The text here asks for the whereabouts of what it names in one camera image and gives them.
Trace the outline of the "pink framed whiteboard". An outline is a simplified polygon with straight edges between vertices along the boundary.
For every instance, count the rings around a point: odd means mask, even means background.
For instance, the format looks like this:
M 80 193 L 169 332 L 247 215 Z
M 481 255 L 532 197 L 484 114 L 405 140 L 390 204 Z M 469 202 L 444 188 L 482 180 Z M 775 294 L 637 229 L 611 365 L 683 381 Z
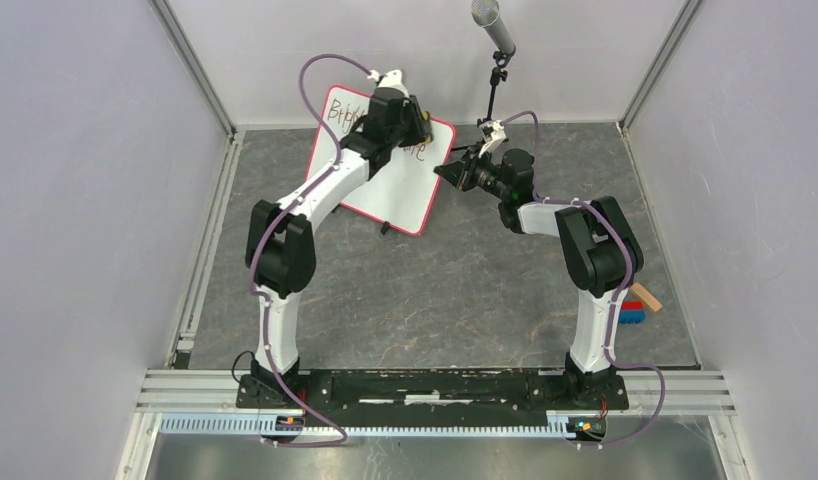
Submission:
M 368 102 L 366 93 L 333 85 L 327 91 L 322 119 L 342 139 L 358 117 L 367 113 Z M 456 138 L 452 124 L 436 117 L 430 122 L 432 142 L 395 150 L 390 162 L 341 205 L 378 223 L 387 222 L 402 233 L 419 235 L 441 181 L 434 168 L 447 162 Z

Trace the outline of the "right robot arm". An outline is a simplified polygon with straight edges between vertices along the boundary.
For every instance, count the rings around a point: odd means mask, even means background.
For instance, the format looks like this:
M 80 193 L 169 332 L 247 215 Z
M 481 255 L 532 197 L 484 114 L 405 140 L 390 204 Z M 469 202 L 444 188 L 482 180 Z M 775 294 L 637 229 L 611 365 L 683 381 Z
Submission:
M 435 167 L 457 190 L 475 187 L 498 200 L 502 224 L 516 234 L 559 240 L 569 278 L 578 290 L 577 325 L 562 373 L 565 400 L 587 408 L 614 391 L 614 330 L 628 285 L 643 265 L 641 248 L 617 200 L 552 202 L 534 197 L 532 154 L 507 150 L 498 163 L 479 146 Z

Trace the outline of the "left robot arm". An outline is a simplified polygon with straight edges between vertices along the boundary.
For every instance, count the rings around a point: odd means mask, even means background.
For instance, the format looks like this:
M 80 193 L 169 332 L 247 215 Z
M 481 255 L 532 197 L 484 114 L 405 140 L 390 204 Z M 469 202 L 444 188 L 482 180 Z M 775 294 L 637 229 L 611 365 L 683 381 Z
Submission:
M 317 266 L 317 228 L 388 164 L 394 149 L 431 139 L 430 117 L 417 98 L 403 87 L 378 86 L 366 114 L 338 142 L 334 160 L 281 201 L 255 206 L 252 223 L 264 232 L 248 249 L 252 291 L 260 307 L 260 340 L 251 376 L 273 406 L 287 407 L 297 399 L 299 355 L 292 333 L 279 330 L 277 339 L 271 339 L 270 317 L 278 316 L 280 323 L 296 320 L 299 294 Z

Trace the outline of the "yellow bone-shaped eraser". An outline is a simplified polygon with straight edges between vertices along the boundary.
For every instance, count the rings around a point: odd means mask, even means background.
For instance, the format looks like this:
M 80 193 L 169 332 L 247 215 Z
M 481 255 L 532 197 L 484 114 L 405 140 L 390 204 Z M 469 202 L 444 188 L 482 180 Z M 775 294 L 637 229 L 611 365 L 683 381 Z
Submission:
M 422 134 L 422 143 L 428 144 L 433 141 L 431 118 L 428 111 L 421 111 L 420 113 L 420 130 Z

